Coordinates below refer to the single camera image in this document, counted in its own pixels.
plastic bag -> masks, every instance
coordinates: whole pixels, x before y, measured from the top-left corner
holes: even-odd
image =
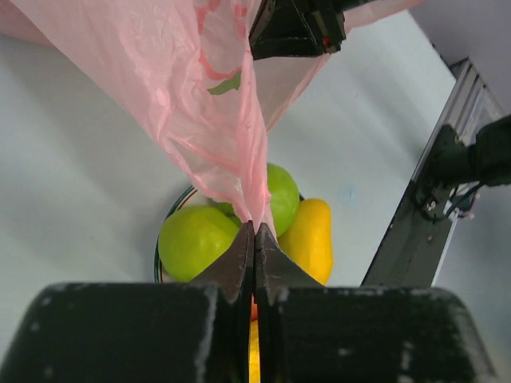
[[[420,1],[378,0],[349,10],[346,29]],[[201,192],[232,203],[257,229],[262,221],[273,226],[267,130],[328,59],[254,62],[248,33],[259,4],[0,0],[0,32],[59,48],[133,114]]]

pink plastic bag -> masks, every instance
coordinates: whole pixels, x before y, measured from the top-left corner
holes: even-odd
[[[345,13],[347,31],[421,0]],[[267,130],[326,62],[254,62],[260,0],[0,0],[0,32],[51,43],[102,87],[208,197],[272,227]]]

green apple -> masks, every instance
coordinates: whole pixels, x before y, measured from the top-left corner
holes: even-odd
[[[280,237],[295,219],[300,202],[300,193],[298,185],[286,169],[268,164],[267,173],[268,190],[271,193],[271,214],[273,215],[277,237]],[[230,203],[218,203],[216,207],[238,227],[241,225],[241,221],[234,213]]]
[[[212,206],[185,207],[170,215],[160,230],[158,253],[167,273],[188,282],[230,246],[238,227]]]

plate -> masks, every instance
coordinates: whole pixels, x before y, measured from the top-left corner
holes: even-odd
[[[176,211],[182,209],[185,206],[198,206],[208,204],[210,204],[210,199],[206,197],[204,194],[200,193],[195,187],[190,186],[188,189],[184,191],[183,194],[181,194],[177,201],[172,205],[166,218],[168,218],[170,215],[174,214]],[[167,272],[163,268],[163,265],[161,264],[160,254],[158,254],[157,241],[156,249],[154,251],[154,282],[155,283],[173,282],[172,277],[167,274]]]

white table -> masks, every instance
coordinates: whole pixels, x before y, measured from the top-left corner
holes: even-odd
[[[0,37],[0,85],[1,357],[44,286],[151,281],[187,180],[59,52]],[[361,282],[453,85],[400,14],[354,30],[271,133],[269,160],[331,205],[331,284]]]

